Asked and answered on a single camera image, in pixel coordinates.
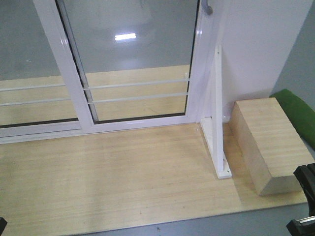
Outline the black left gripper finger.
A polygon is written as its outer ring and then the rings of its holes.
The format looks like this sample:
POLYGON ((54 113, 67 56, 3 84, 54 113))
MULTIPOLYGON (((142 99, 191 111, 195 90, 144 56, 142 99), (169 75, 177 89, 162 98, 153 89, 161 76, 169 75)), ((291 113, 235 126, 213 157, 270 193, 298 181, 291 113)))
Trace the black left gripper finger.
POLYGON ((6 228, 7 221, 3 218, 0 217, 0 236, 2 235, 4 229, 6 228))

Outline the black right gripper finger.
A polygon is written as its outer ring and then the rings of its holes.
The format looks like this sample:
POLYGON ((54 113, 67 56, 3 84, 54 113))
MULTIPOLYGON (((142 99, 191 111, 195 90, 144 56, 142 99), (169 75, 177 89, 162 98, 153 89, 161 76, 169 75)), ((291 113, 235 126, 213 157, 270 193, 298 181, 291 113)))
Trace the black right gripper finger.
POLYGON ((294 175, 300 183, 309 206, 309 216, 315 215, 315 164, 298 166, 294 175))
POLYGON ((300 220, 293 219, 286 227, 292 236, 314 236, 315 217, 310 216, 300 220))

